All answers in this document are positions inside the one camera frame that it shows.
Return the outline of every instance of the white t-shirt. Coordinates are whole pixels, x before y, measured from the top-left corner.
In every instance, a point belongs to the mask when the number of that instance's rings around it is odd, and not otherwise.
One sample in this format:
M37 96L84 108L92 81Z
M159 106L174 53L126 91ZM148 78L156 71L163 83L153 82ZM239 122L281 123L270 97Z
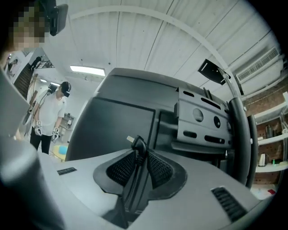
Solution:
M66 109L66 100L64 97L59 101L56 98L56 92L45 96L44 91L37 99L39 104L39 121L42 122L42 134L51 136L58 117L64 117Z

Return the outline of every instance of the kettle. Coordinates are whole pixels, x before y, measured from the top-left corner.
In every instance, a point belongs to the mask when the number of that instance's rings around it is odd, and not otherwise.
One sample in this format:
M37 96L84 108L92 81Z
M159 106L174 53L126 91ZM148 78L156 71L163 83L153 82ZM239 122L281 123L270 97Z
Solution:
M266 166L266 165L267 165L267 156L266 156L265 153L262 153L262 154L260 155L260 160L259 160L258 166L259 166L259 167L264 167L264 166Z

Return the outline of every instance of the white ceiling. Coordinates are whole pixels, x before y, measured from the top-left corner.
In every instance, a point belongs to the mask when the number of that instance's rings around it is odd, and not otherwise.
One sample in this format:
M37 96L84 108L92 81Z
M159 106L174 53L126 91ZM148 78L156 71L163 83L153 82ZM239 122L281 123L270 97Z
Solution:
M72 73L70 65L101 67L106 74L123 67L175 77L213 92L220 85L197 72L205 58L221 66L205 44L212 45L231 71L255 55L253 49L278 46L271 29L244 0L57 1L62 3L69 5L66 27L47 38L43 49L70 79L101 81ZM166 16L174 25L159 19ZM202 40L181 28L192 28Z

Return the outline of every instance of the staircase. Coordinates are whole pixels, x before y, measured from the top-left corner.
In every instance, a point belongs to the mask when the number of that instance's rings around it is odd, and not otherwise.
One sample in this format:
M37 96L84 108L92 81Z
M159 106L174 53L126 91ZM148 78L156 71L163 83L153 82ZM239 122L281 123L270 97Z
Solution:
M25 99L27 99L32 74L33 72L30 71L30 64L28 63L21 71L21 73L19 74L18 78L14 83L15 87L18 89L18 91Z

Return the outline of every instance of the ceiling panel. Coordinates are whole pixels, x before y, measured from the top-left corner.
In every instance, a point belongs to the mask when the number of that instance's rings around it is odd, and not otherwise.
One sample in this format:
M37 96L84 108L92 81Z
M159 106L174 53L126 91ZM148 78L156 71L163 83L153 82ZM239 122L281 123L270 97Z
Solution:
M57 3L69 5L66 27L56 37L49 37L43 48L54 66L69 77L86 78L71 73L70 65L101 67L106 74L115 67L123 67L175 77L211 91L218 87L197 70L205 58L217 65L219 62L186 32L136 13L98 13L70 21L70 15L95 7L137 6L171 15L206 38L228 65L233 64L233 70L277 43L273 36L267 36L270 28L261 16L244 0L57 0Z
M135 13L120 13L117 67L144 70L162 21Z
M201 86L201 88L204 88L204 87L205 87L205 89L209 89L210 92L213 92L213 91L215 91L216 89L220 88L221 85L218 84L218 83L216 83L216 82L214 82L214 81L208 80L205 84L203 84L203 85Z
M167 13L173 0L122 0L121 5L139 6Z
M78 51L74 43L69 20L66 21L66 26L61 33L54 37L45 38L42 48L55 68L62 73L67 71L69 63L78 62Z
M195 71L185 81L192 85L200 87L208 81L208 78L200 74L198 71Z
M77 91L84 93L85 95L83 96L92 95L100 84L100 82L82 80L75 77L66 77L66 79L71 83L72 89L75 88Z
M238 0L184 0L178 1L172 16L206 37Z
M155 41L145 70L174 76L198 46L198 41L189 34L165 24L163 33Z
M70 65L100 67L106 73L115 68L117 22L117 12L98 13L73 20L72 31L79 62Z
M68 13L72 15L74 13L95 7L120 5L121 0L58 0L57 4L59 4L59 2L68 4Z

